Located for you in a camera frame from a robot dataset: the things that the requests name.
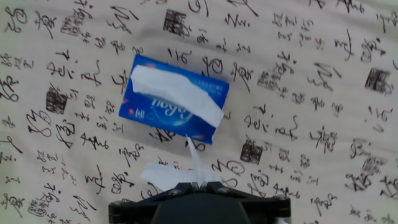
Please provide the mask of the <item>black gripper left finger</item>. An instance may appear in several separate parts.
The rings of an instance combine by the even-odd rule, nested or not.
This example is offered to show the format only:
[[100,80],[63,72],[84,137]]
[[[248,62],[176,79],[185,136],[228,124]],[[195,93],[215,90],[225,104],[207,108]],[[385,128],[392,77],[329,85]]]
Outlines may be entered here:
[[108,205],[108,221],[114,223],[133,223],[138,217],[152,217],[156,209],[169,200],[187,196],[195,193],[199,189],[196,182],[183,182],[177,184],[174,188],[166,190],[163,193],[143,199],[139,202],[122,199],[111,202]]

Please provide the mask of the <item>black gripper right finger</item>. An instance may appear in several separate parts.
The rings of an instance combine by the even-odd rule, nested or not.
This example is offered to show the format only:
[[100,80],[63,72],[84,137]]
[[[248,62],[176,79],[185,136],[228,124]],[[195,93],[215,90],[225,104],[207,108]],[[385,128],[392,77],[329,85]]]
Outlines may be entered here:
[[291,223],[291,199],[283,195],[258,197],[219,182],[198,188],[210,200],[200,200],[199,215],[216,223]]

